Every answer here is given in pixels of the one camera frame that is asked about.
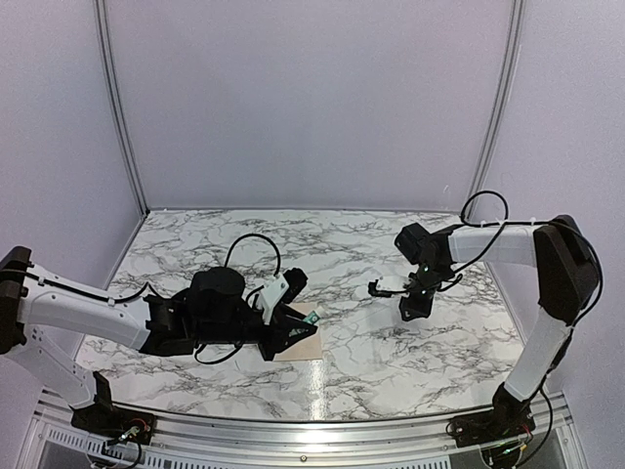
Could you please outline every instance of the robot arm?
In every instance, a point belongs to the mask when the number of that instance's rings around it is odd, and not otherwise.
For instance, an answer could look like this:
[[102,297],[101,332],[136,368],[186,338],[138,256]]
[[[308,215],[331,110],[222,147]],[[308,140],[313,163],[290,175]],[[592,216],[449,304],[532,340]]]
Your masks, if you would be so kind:
[[288,304],[306,285],[292,269],[270,279],[252,307],[241,298],[243,277],[217,267],[193,276],[172,298],[139,294],[123,298],[61,278],[14,248],[0,261],[0,355],[30,371],[74,410],[72,425],[118,437],[144,422],[137,437],[149,442],[153,415],[112,404],[108,382],[78,365],[48,339],[41,325],[96,335],[147,355],[192,355],[205,344],[255,343],[266,361],[316,333],[316,326]]
[[397,236],[396,247],[411,264],[419,264],[417,272],[369,284],[374,296],[405,295],[399,303],[401,317],[414,320],[430,315],[442,283],[453,281],[465,268],[454,271],[454,264],[480,260],[537,269],[538,320],[519,361],[493,398],[494,409],[451,422],[459,446],[497,440],[504,432],[510,434],[511,427],[518,427],[518,433],[522,425],[533,428],[527,420],[529,403],[563,358],[575,320],[599,284],[595,259],[574,232],[579,230],[569,216],[534,226],[453,225],[433,234],[410,225]]

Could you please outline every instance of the wire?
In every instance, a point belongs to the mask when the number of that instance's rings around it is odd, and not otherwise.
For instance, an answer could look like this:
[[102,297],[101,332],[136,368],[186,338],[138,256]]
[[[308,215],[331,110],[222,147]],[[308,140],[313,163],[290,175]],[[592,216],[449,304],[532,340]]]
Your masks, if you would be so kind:
[[527,461],[529,461],[532,457],[534,457],[536,455],[536,453],[543,446],[545,446],[545,444],[547,443],[547,440],[549,439],[549,435],[551,434],[551,431],[554,428],[554,407],[551,405],[551,401],[549,401],[549,398],[545,394],[545,391],[542,388],[542,386],[540,387],[540,394],[545,399],[545,401],[547,402],[547,407],[549,408],[549,427],[547,427],[547,433],[545,433],[545,436],[543,437],[543,439],[540,442],[540,444],[536,447],[536,449],[526,459],[523,460],[523,462],[518,463],[517,467],[524,466],[527,463]]
[[449,288],[456,286],[462,280],[462,274],[459,274],[454,280],[451,281],[447,286],[440,286],[437,291],[447,291]]
[[234,345],[234,350],[232,352],[230,352],[229,354],[221,357],[220,359],[216,359],[213,360],[211,362],[203,362],[202,360],[200,360],[197,356],[199,354],[201,354],[204,349],[206,348],[206,344],[201,345],[193,354],[193,358],[195,359],[196,362],[201,363],[201,364],[219,364],[219,363],[223,363],[228,359],[231,359],[232,357],[234,357],[236,354],[239,353],[239,351],[243,348],[243,344],[236,344]]
[[135,467],[137,467],[141,462],[141,456],[143,455],[144,451],[141,448],[141,443],[135,443],[137,444],[137,459],[135,459],[135,462],[133,462],[130,466],[127,466],[124,469],[135,469]]
[[[264,286],[259,286],[258,288],[254,288],[252,291],[250,291],[247,296],[245,297],[245,303],[247,303],[248,305],[250,304],[250,298],[252,298],[252,296],[254,296],[256,293],[258,293],[259,291],[261,291],[263,288],[265,288]],[[256,306],[256,299],[254,299],[254,304],[250,305],[252,308],[254,308]]]
[[508,206],[508,201],[506,200],[506,197],[504,197],[501,193],[497,191],[478,191],[467,199],[467,201],[462,207],[462,210],[460,211],[460,222],[463,225],[466,225],[468,227],[473,227],[473,228],[481,227],[481,225],[472,224],[469,221],[467,221],[467,209],[469,208],[469,205],[471,205],[471,202],[473,202],[476,198],[478,198],[480,195],[486,195],[486,194],[495,195],[497,198],[499,198],[499,200],[501,200],[502,203],[504,204],[504,220],[508,220],[508,218],[510,218],[510,207]]
[[273,251],[275,251],[275,260],[276,260],[276,266],[275,266],[275,272],[273,273],[274,276],[277,276],[280,273],[280,267],[281,267],[281,263],[282,263],[282,259],[280,256],[280,250],[277,248],[277,246],[275,245],[275,243],[271,240],[270,237],[265,236],[264,234],[259,234],[259,233],[248,233],[248,234],[244,234],[243,236],[238,237],[234,243],[232,244],[232,246],[230,247],[230,249],[228,250],[228,255],[226,256],[226,262],[224,263],[224,267],[228,266],[228,262],[230,260],[230,256],[232,255],[232,250],[234,249],[234,247],[243,239],[246,239],[248,237],[258,237],[260,239],[265,240],[266,242],[268,242],[271,247],[273,248]]
[[135,443],[137,445],[137,452],[138,453],[137,453],[137,458],[135,459],[135,461],[132,464],[130,464],[129,466],[122,467],[122,466],[119,465],[120,464],[119,462],[116,462],[115,464],[109,465],[109,464],[105,464],[103,462],[94,461],[91,458],[91,456],[89,455],[89,452],[88,452],[88,449],[87,449],[87,445],[86,445],[87,441],[89,440],[89,437],[91,437],[91,433],[89,433],[87,435],[87,438],[85,439],[85,441],[84,441],[84,443],[82,445],[82,449],[83,449],[83,454],[85,455],[85,457],[89,461],[89,466],[92,467],[92,468],[100,468],[100,469],[135,469],[139,465],[139,463],[141,462],[141,457],[142,457],[144,452],[143,452],[142,446],[141,446],[141,444],[139,442],[132,442],[132,443]]

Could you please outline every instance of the white panel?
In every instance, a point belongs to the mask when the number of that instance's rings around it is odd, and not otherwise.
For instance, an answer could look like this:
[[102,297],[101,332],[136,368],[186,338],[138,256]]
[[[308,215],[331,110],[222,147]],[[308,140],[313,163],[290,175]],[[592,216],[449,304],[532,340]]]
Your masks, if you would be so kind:
[[[563,384],[591,468],[625,461],[625,2],[528,3],[519,69],[486,188],[515,219],[572,215],[603,261],[605,294],[550,384]],[[497,214],[484,200],[478,219]],[[493,265],[525,330],[531,270]]]
[[154,207],[459,210],[510,1],[113,1]]
[[[0,258],[23,244],[47,268],[104,286],[139,213],[95,31],[91,2],[0,5]],[[76,345],[76,334],[54,337]],[[12,468],[41,388],[2,358],[0,374],[0,465]]]

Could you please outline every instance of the marble surface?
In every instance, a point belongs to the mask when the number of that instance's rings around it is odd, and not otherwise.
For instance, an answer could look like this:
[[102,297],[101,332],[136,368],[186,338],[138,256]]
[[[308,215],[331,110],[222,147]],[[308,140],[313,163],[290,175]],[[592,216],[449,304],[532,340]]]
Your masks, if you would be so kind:
[[[406,275],[394,247],[412,222],[430,231],[444,214],[358,211],[152,212],[111,286],[130,292],[151,281],[163,294],[188,286],[194,272],[222,265],[245,233],[270,236],[283,269],[299,267],[309,284],[298,300],[317,302],[323,360],[264,362],[248,345],[230,361],[157,358],[87,337],[81,364],[109,379],[117,401],[204,415],[290,420],[352,420],[417,415],[490,402],[521,353],[521,341],[482,266],[437,296],[427,320],[403,322],[398,298],[371,298],[367,283]],[[240,243],[230,266],[250,287],[274,269],[262,241]],[[202,359],[231,350],[209,346]]]

